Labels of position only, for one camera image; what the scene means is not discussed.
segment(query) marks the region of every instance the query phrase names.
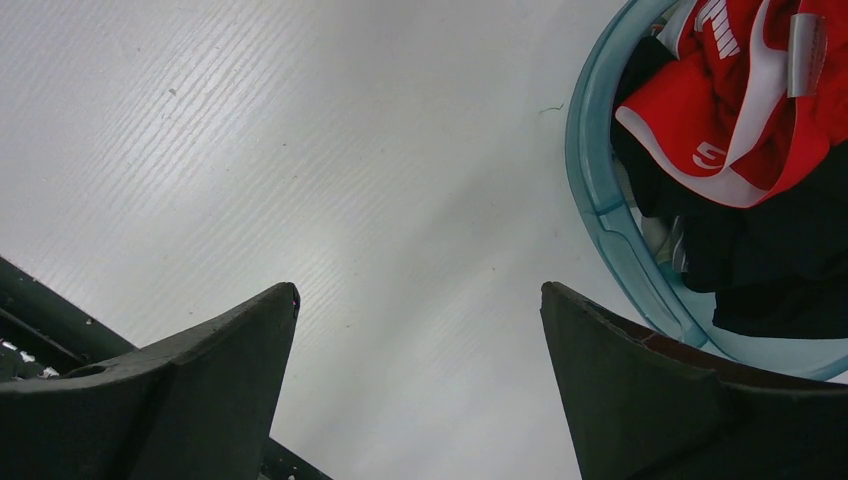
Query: red garment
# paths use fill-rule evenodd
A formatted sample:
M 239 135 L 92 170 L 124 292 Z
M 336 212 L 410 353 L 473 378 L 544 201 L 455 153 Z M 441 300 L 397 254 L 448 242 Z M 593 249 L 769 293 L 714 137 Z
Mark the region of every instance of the red garment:
M 789 99 L 789 25 L 799 12 L 825 17 L 828 48 L 819 94 Z M 680 61 L 628 98 L 616 119 L 687 188 L 728 206 L 756 205 L 848 138 L 842 22 L 848 1 L 684 1 L 658 37 Z

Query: clothing tag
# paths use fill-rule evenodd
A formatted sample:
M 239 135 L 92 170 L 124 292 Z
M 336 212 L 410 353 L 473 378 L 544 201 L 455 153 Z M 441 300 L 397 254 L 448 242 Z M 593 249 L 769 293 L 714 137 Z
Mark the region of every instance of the clothing tag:
M 816 94 L 826 51 L 824 18 L 812 13 L 792 15 L 789 23 L 789 98 Z

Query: pile of laundry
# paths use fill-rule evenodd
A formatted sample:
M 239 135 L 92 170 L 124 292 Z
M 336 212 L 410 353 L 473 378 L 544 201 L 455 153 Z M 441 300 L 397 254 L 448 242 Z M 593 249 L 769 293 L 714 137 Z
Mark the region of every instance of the pile of laundry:
M 848 338 L 848 1 L 683 0 L 652 31 L 611 141 L 658 261 L 719 328 Z

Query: laundry basket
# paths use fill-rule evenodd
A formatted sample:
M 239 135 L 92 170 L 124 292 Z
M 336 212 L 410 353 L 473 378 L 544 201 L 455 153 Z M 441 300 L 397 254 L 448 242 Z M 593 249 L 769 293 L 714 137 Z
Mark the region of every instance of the laundry basket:
M 653 329 L 709 353 L 816 380 L 848 370 L 848 339 L 745 337 L 712 325 L 712 294 L 686 289 L 658 266 L 619 187 L 609 142 L 613 96 L 639 40 L 676 0 L 630 0 L 592 49 L 568 112 L 568 180 L 589 235 L 619 285 Z

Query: white surface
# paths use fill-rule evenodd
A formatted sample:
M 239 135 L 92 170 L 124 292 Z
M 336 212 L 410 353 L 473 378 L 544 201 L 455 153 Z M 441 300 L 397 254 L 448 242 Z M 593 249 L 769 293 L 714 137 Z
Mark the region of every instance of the white surface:
M 2 0 L 0 254 L 137 344 L 296 282 L 338 480 L 577 478 L 539 287 L 635 314 L 539 112 L 622 3 Z

